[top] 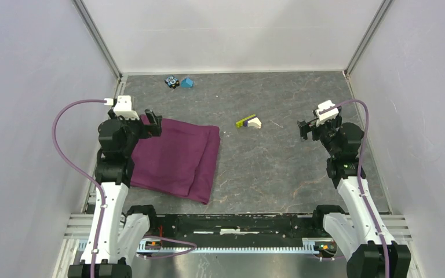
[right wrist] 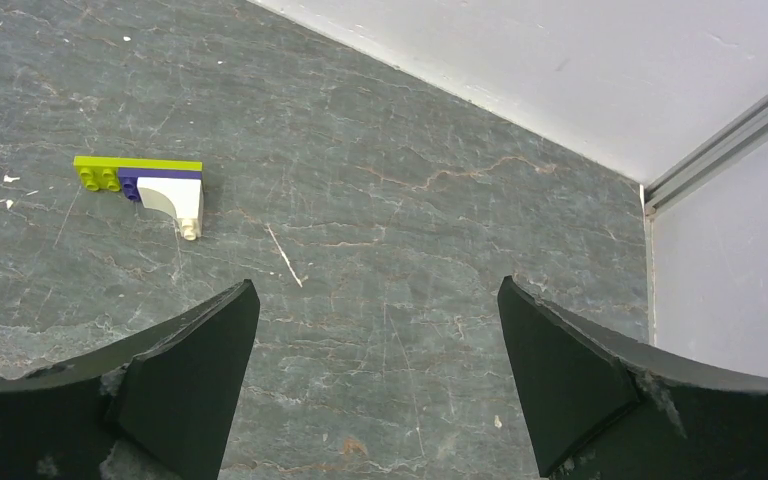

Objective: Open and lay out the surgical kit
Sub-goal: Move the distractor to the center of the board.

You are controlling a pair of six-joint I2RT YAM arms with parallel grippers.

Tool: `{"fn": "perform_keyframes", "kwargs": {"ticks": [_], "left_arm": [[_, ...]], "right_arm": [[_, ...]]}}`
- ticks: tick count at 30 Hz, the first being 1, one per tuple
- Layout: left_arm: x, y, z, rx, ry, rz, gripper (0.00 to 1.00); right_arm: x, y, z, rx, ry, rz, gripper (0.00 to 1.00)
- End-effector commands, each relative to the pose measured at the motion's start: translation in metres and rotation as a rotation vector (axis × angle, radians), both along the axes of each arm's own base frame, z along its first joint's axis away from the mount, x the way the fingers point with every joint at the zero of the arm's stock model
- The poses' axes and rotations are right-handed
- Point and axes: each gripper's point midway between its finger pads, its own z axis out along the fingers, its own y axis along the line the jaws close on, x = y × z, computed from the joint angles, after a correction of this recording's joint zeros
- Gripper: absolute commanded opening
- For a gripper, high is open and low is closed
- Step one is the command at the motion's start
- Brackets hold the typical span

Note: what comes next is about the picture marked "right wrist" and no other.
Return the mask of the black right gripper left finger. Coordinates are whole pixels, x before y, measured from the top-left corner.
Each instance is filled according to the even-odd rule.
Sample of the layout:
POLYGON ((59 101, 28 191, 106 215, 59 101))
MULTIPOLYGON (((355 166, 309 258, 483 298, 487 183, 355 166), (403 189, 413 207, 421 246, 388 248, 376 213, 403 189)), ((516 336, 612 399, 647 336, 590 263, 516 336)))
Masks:
POLYGON ((0 378, 0 479, 103 479, 125 450, 218 476, 258 326, 250 280, 97 350, 0 378))

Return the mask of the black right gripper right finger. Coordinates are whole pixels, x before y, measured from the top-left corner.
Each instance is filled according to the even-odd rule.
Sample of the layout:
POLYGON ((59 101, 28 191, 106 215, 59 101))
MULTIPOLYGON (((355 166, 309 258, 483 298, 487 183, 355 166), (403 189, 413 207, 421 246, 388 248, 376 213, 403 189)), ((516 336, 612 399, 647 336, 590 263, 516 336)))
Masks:
POLYGON ((539 474, 768 479, 768 378, 681 357, 531 296, 497 296, 539 474))

